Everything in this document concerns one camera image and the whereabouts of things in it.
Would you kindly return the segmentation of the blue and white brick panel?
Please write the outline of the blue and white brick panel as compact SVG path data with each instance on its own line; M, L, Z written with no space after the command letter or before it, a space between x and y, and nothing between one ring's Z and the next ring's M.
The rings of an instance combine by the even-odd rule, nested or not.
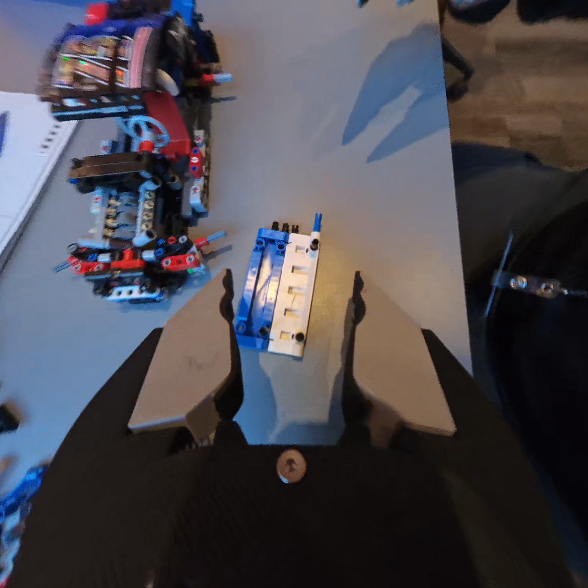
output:
M259 229L234 331L239 347L300 359L304 355L319 262L322 214L310 234L297 224Z

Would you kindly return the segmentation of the grey desk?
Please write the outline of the grey desk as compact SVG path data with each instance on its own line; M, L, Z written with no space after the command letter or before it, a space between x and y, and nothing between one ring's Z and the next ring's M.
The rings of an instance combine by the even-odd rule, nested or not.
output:
M237 304L258 229L308 232L323 215L303 360L245 350L238 422L252 443L330 445L342 430L332 393L355 271L471 369L437 4L197 4L233 76L212 105L210 209L195 228L226 231L210 271L232 269ZM121 307L53 271L92 219L67 185L70 159L114 130L78 126L1 274L1 401L22 413L1 435L2 492L55 453L97 390L199 289Z

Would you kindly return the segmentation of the toy brick car chassis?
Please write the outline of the toy brick car chassis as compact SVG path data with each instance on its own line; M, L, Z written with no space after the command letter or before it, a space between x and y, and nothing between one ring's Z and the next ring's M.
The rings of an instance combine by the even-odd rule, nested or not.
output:
M58 122L113 119L97 155L71 160L92 197L66 266L114 303L157 303L206 273L224 231L192 239L209 213L212 89L232 81L196 1L91 1L45 53L38 95Z

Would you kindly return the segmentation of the building instruction booklet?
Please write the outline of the building instruction booklet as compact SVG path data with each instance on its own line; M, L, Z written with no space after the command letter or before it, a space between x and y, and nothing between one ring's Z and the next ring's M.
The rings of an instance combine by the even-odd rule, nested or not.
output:
M77 125L55 119L35 94L1 91L1 271Z

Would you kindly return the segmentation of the person's dark clothing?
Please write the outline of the person's dark clothing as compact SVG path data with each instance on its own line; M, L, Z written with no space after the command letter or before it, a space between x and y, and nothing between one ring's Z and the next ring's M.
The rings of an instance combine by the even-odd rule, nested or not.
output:
M474 374L539 475L587 587L587 169L452 144Z

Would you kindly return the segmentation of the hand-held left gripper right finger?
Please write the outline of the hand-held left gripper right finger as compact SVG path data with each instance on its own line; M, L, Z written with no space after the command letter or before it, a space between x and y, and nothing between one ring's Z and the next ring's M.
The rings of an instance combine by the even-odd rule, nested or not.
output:
M342 414L389 447L403 429L452 437L457 425L421 327L360 271L342 349Z

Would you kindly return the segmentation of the pile of toy bricks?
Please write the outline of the pile of toy bricks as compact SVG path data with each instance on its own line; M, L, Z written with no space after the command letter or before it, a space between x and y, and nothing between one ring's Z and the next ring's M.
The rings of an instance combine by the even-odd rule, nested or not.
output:
M48 464L29 469L24 478L1 496L1 587L8 587L32 500L47 472Z

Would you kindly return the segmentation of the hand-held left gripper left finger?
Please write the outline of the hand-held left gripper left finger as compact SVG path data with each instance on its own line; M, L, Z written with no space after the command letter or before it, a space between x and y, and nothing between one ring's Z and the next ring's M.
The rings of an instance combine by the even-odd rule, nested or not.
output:
M244 398L233 296L232 271L224 269L167 320L130 431L185 429L203 445L222 421L233 420Z

